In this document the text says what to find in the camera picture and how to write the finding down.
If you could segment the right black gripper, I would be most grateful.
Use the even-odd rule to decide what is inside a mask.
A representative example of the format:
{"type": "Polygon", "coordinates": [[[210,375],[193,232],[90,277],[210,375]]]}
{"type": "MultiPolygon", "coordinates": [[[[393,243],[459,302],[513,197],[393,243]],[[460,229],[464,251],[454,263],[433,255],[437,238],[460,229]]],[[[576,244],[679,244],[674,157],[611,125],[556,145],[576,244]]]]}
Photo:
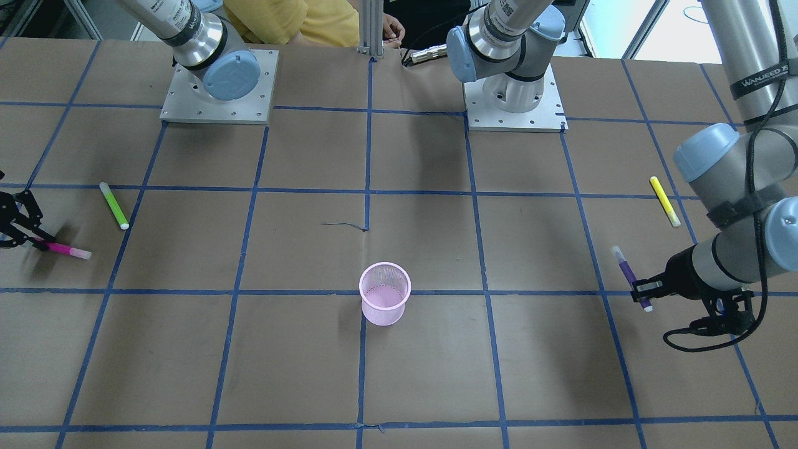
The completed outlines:
{"type": "Polygon", "coordinates": [[[43,213],[31,190],[10,194],[1,191],[2,248],[16,248],[26,243],[39,251],[48,252],[48,243],[56,238],[42,230],[43,213]]]}

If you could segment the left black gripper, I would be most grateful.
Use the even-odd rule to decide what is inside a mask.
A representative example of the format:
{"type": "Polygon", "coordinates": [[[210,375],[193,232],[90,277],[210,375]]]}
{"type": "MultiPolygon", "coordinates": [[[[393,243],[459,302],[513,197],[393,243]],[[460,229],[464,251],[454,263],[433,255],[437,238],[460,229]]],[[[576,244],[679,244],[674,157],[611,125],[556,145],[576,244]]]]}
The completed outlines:
{"type": "Polygon", "coordinates": [[[687,299],[707,299],[714,294],[714,288],[698,276],[693,264],[693,251],[696,246],[686,248],[671,256],[663,273],[652,278],[637,279],[630,287],[630,295],[635,303],[645,303],[650,299],[678,295],[687,299]]]}

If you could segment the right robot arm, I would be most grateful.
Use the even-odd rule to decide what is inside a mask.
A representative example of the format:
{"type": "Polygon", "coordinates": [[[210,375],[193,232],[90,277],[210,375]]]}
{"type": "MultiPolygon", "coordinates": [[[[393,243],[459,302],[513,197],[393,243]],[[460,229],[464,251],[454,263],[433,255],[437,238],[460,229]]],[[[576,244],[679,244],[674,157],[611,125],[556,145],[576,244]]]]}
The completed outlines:
{"type": "MultiPolygon", "coordinates": [[[[234,26],[216,13],[222,1],[120,1],[123,11],[172,51],[208,97],[222,102],[250,94],[262,77],[256,56],[234,26]]],[[[49,252],[57,240],[42,230],[43,213],[31,190],[2,192],[2,248],[29,245],[49,252]]]]}

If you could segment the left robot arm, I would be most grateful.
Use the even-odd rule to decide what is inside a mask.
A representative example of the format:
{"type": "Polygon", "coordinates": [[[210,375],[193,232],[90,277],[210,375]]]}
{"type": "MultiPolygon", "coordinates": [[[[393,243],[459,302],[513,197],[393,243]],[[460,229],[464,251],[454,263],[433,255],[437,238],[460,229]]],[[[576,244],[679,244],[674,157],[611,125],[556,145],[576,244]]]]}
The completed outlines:
{"type": "MultiPolygon", "coordinates": [[[[673,159],[718,233],[674,255],[663,273],[631,287],[636,301],[679,295],[716,299],[796,270],[796,2],[704,1],[744,130],[715,124],[673,159]]],[[[564,17],[550,1],[492,1],[448,32],[451,70],[486,79],[500,110],[537,105],[564,17]]]]}

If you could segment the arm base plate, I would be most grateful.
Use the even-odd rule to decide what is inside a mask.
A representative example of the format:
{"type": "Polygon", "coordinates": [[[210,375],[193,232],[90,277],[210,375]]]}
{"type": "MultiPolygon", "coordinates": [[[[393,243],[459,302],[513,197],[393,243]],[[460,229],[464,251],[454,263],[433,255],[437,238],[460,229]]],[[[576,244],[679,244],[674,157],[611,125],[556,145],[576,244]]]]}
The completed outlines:
{"type": "Polygon", "coordinates": [[[185,124],[267,125],[279,55],[276,49],[232,52],[201,77],[176,65],[160,118],[185,124]]]}
{"type": "Polygon", "coordinates": [[[521,82],[506,74],[463,85],[471,130],[485,132],[559,133],[568,131],[564,108],[548,65],[544,76],[521,82]]]}

